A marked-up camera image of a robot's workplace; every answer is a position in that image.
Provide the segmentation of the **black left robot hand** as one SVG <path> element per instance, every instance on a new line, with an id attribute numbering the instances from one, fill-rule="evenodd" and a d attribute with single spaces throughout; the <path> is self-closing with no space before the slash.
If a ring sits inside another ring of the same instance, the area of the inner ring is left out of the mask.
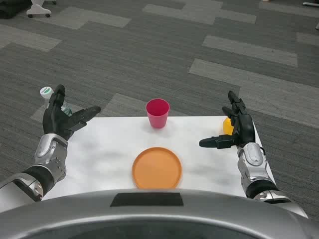
<path id="1" fill-rule="evenodd" d="M 74 132 L 87 125 L 87 122 L 100 113 L 99 106 L 81 109 L 68 116 L 61 109 L 65 99 L 65 87 L 58 85 L 49 100 L 48 108 L 44 112 L 42 125 L 45 134 L 54 133 L 65 140 L 69 140 Z"/>

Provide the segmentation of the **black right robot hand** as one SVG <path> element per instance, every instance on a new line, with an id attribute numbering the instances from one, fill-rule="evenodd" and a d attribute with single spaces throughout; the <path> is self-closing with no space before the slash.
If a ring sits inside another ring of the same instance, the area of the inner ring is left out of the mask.
<path id="1" fill-rule="evenodd" d="M 246 111 L 245 103 L 233 91 L 228 92 L 231 108 L 222 107 L 224 114 L 230 119 L 233 131 L 231 135 L 212 136 L 202 139 L 199 146 L 205 148 L 231 148 L 232 146 L 245 146 L 256 142 L 252 117 Z"/>

